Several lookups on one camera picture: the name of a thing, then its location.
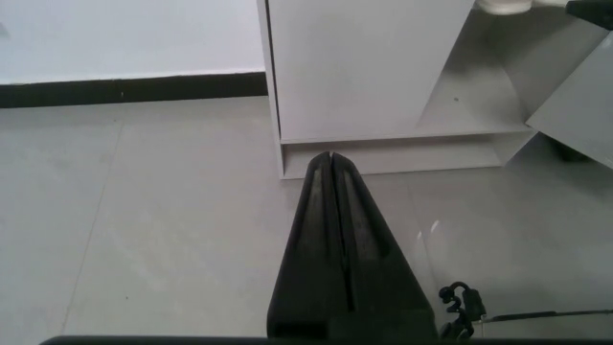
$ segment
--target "white cabinet door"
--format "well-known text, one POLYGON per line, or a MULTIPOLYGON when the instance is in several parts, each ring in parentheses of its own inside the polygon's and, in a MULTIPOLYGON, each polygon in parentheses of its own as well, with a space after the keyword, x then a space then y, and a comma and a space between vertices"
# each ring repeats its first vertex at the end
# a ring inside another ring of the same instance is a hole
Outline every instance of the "white cabinet door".
POLYGON ((473 0, 269 0, 282 140, 415 126, 473 0))
POLYGON ((613 169, 613 34, 538 108, 528 125, 613 169))

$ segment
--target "white wall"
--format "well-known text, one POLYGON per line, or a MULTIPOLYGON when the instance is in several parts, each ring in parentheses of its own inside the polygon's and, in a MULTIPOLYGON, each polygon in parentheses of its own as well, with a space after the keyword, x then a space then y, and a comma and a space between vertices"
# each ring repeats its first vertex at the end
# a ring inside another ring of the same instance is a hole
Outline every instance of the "white wall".
POLYGON ((256 0, 0 0, 0 84, 263 70, 256 0))

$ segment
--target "black baseboard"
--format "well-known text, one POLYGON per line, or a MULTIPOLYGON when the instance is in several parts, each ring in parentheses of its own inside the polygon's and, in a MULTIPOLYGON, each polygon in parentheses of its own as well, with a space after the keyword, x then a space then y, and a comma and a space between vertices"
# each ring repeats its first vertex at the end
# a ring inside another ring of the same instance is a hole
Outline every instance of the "black baseboard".
POLYGON ((118 104, 266 95, 265 73, 254 72, 0 85, 0 107, 118 104))

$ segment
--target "gray tile floor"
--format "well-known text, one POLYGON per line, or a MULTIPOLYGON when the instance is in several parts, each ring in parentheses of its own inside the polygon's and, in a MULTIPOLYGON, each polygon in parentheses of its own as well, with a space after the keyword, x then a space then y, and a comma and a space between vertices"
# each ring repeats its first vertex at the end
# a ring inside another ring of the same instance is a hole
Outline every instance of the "gray tile floor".
MULTIPOLYGON (((266 98, 0 110, 0 344, 264 336, 302 185, 278 179, 270 128, 266 98)), ((490 315, 613 308, 613 172, 598 164, 537 138, 505 169, 365 180, 439 321, 454 280, 490 315)), ((607 317, 573 324, 613 336, 607 317)))

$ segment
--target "white cabinet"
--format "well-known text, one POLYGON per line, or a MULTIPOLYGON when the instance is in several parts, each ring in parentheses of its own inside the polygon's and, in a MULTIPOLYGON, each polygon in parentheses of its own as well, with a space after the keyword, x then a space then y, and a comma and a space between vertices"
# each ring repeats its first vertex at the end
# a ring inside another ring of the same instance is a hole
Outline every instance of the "white cabinet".
POLYGON ((407 134, 472 3, 269 0, 282 140, 407 134))
POLYGON ((613 34, 573 72, 528 125, 613 169, 613 34))
POLYGON ((529 124, 546 133, 567 122, 561 108, 577 116, 554 101, 574 93, 559 86, 607 35, 563 9, 497 17, 465 0, 259 1, 282 178, 304 177, 324 150, 362 173, 504 166, 543 104, 529 124))

